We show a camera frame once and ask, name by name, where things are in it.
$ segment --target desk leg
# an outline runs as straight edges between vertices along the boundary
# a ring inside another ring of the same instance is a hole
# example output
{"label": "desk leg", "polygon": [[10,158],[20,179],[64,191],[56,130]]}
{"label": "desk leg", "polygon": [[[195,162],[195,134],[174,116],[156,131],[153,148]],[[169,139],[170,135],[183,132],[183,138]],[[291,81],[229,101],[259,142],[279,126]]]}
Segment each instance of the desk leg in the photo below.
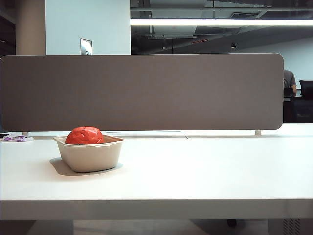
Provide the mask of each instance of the desk leg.
{"label": "desk leg", "polygon": [[0,235],[72,235],[72,220],[3,220]]}
{"label": "desk leg", "polygon": [[255,136],[261,136],[261,130],[255,130],[254,135]]}

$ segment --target snack packet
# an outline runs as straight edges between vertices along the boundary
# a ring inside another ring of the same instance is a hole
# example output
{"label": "snack packet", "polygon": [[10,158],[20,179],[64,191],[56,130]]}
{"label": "snack packet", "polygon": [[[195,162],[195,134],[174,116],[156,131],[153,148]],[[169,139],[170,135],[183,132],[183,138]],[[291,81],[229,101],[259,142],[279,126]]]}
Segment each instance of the snack packet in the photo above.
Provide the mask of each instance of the snack packet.
{"label": "snack packet", "polygon": [[34,140],[33,137],[20,135],[18,132],[13,132],[3,138],[2,142],[26,142]]}

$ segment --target gray shirt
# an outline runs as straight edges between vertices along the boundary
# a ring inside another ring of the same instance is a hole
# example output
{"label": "gray shirt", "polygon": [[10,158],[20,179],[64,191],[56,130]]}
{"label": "gray shirt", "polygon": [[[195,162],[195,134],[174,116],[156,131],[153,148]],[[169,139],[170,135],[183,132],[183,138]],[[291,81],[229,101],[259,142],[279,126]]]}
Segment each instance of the gray shirt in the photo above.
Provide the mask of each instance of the gray shirt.
{"label": "gray shirt", "polygon": [[289,70],[284,70],[284,87],[291,87],[295,84],[294,75]]}

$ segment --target ceiling light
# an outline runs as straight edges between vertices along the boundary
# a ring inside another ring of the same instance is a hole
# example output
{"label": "ceiling light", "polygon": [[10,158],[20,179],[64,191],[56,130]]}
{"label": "ceiling light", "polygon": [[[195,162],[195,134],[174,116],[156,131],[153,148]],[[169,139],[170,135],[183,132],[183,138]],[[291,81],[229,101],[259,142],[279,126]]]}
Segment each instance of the ceiling light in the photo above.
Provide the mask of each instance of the ceiling light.
{"label": "ceiling light", "polygon": [[313,20],[131,19],[130,24],[154,26],[313,26]]}

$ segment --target person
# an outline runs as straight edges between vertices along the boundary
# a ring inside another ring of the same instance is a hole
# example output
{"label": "person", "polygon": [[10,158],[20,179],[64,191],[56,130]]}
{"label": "person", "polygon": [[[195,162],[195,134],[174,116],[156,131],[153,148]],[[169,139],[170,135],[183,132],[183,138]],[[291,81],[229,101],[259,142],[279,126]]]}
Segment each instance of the person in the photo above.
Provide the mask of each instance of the person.
{"label": "person", "polygon": [[292,88],[293,95],[297,95],[297,88],[293,72],[284,70],[284,88]]}

